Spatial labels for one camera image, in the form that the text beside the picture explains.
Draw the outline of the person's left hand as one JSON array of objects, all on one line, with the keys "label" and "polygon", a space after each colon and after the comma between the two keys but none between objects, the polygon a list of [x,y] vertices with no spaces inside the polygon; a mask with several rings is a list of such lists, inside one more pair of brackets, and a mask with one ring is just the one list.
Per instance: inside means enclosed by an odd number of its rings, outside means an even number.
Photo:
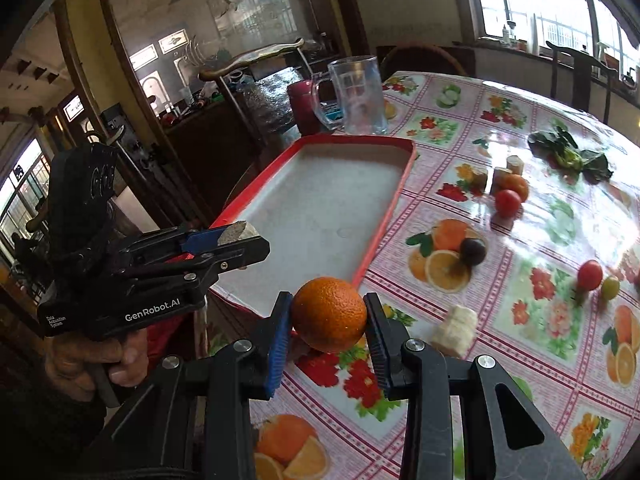
[{"label": "person's left hand", "polygon": [[115,385],[135,387],[148,374],[146,330],[118,339],[92,341],[64,334],[44,341],[44,369],[52,385],[75,401],[88,402],[96,392],[89,365],[107,365],[108,377]]}]

